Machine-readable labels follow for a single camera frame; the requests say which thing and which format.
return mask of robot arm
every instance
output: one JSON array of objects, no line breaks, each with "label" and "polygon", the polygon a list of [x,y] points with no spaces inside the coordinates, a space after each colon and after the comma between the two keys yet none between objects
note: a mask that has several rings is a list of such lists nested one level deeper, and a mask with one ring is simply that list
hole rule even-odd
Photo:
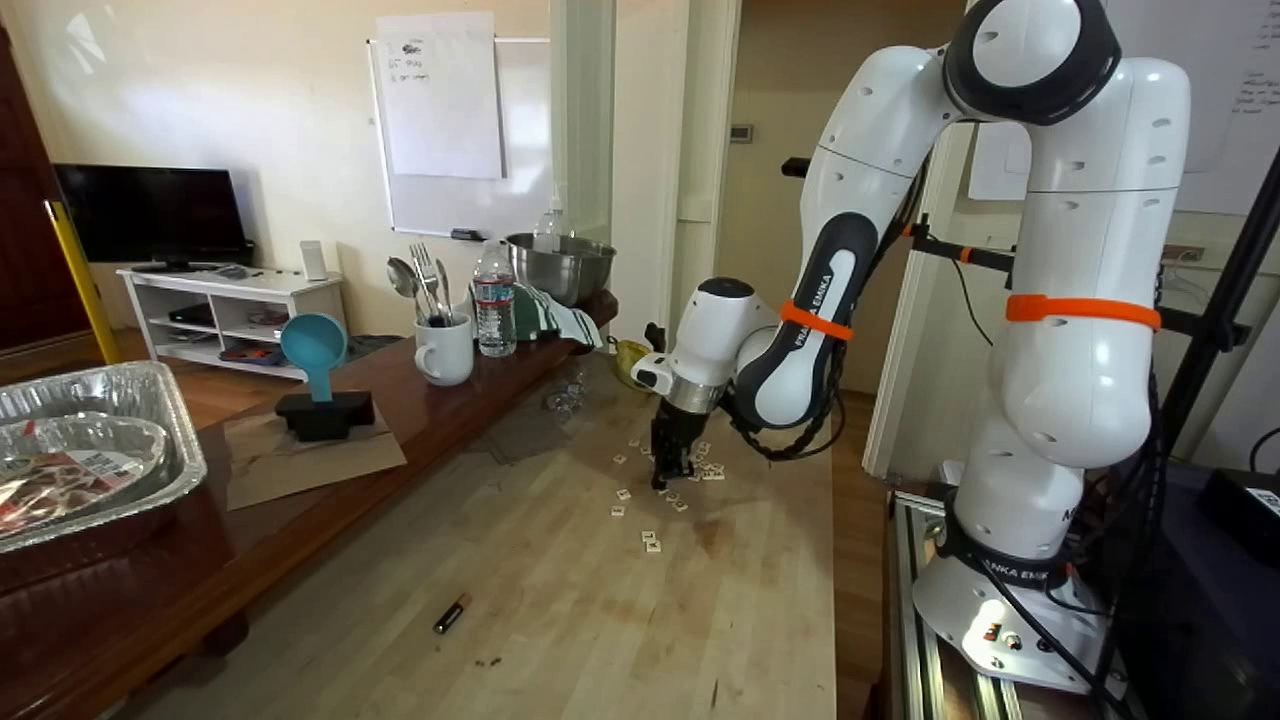
[{"label": "robot arm", "polygon": [[661,394],[658,485],[691,471],[714,409],[745,434],[826,421],[854,305],[956,120],[1023,122],[1032,183],[994,402],[911,598],[982,672],[1091,692],[1107,627],[1062,547],[1086,467],[1149,434],[1151,290],[1190,143],[1190,75],[1122,54],[1100,0],[975,0],[946,53],[884,46],[854,75],[803,175],[808,261],[779,323],[749,283],[710,279],[676,348],[633,371]]}]

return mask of metal tray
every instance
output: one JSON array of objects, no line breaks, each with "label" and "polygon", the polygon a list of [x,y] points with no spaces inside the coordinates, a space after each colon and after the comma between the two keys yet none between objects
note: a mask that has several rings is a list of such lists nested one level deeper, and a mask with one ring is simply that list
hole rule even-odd
[{"label": "metal tray", "polygon": [[155,509],[177,505],[210,475],[187,402],[180,401],[180,386],[166,362],[110,362],[0,386],[0,425],[77,413],[110,413],[161,425],[166,458],[155,462],[155,471],[142,475],[137,485],[122,489],[100,505],[90,505],[85,512],[35,525],[17,535],[0,535],[0,589],[6,576],[11,576],[6,565],[25,554],[28,547],[90,535],[93,526],[110,526],[132,515],[155,515]]}]

